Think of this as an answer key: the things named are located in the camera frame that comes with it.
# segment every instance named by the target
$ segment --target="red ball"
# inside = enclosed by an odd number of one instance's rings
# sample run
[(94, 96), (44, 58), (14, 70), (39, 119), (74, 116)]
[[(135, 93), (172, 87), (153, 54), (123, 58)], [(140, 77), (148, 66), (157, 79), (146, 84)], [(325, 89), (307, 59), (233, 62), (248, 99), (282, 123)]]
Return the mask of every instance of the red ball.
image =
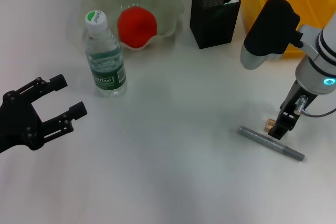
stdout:
[(154, 15), (138, 6), (122, 11), (117, 25), (120, 41), (133, 48), (145, 45), (158, 28)]

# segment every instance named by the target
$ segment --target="water bottle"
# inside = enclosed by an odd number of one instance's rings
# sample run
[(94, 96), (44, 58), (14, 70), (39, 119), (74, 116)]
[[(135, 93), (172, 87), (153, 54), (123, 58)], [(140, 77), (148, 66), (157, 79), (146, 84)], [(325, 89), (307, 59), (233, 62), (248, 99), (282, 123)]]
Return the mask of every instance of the water bottle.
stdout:
[(105, 13), (93, 10), (85, 16), (85, 23), (86, 56), (98, 90), (104, 97), (125, 93), (127, 82), (120, 44), (108, 28)]

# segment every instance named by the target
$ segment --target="gray marker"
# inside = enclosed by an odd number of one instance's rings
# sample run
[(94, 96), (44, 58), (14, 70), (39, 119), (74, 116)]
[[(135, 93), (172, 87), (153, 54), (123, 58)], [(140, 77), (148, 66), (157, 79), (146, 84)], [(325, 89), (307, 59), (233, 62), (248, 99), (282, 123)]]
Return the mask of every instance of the gray marker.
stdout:
[(271, 148), (272, 150), (280, 152), (286, 156), (292, 157), (298, 161), (302, 161), (305, 158), (303, 154), (285, 146), (284, 144), (280, 144), (279, 142), (274, 141), (269, 137), (266, 137), (253, 130), (250, 130), (247, 127), (244, 126), (239, 127), (238, 134), (247, 137), (248, 139), (251, 139), (254, 142), (262, 144), (268, 148)]

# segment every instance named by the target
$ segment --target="pen holder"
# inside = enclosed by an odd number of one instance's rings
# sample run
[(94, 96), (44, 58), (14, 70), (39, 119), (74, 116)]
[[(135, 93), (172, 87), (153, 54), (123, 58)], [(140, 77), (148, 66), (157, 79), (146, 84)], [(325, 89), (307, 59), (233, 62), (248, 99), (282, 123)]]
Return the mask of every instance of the pen holder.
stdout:
[(240, 0), (229, 1), (192, 0), (190, 29), (200, 49), (231, 42)]

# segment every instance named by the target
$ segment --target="bottle label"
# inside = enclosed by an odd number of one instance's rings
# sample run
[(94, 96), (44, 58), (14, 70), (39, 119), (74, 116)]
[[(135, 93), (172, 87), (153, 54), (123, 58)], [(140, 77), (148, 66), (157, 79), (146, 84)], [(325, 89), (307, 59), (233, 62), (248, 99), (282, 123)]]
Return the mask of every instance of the bottle label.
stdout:
[(124, 62), (111, 72), (97, 72), (91, 69), (93, 79), (98, 88), (113, 90), (121, 87), (126, 81)]

